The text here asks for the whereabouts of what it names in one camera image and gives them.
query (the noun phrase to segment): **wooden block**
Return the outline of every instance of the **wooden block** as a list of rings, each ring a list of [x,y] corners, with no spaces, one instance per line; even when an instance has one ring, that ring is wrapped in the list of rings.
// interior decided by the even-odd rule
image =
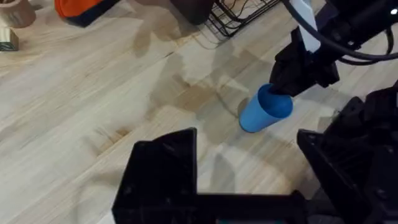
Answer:
[[[17,51],[19,39],[10,28],[0,29],[0,51]]]

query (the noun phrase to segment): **plastic cup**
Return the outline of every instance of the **plastic cup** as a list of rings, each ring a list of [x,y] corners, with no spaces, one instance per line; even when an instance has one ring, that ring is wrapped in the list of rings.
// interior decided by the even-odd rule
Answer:
[[[293,112],[293,100],[289,95],[275,95],[268,90],[272,84],[260,87],[243,110],[239,123],[247,132],[256,133],[287,118]]]

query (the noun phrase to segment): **table surface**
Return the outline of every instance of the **table surface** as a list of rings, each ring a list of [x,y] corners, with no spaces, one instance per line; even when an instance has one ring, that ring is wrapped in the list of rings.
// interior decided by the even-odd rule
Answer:
[[[113,223],[134,143],[187,127],[198,129],[201,192],[310,196],[318,185],[297,130],[324,129],[352,96],[397,78],[398,61],[339,64],[342,82],[309,89],[291,117],[248,134],[239,110],[296,26],[282,5],[216,47],[166,0],[123,0],[85,29],[59,19],[51,0],[32,4],[37,20],[15,30],[20,51],[0,54],[3,224]],[[380,35],[365,50],[385,44]]]

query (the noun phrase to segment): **wooden cup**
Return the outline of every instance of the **wooden cup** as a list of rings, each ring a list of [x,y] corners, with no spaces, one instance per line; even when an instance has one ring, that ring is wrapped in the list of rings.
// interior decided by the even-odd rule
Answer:
[[[9,27],[23,28],[36,20],[28,0],[0,0],[0,19]]]

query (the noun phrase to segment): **wire rack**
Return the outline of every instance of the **wire rack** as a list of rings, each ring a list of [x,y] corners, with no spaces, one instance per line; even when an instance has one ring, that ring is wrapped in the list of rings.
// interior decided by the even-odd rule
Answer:
[[[279,0],[216,0],[206,24],[217,37],[232,37],[279,2]]]

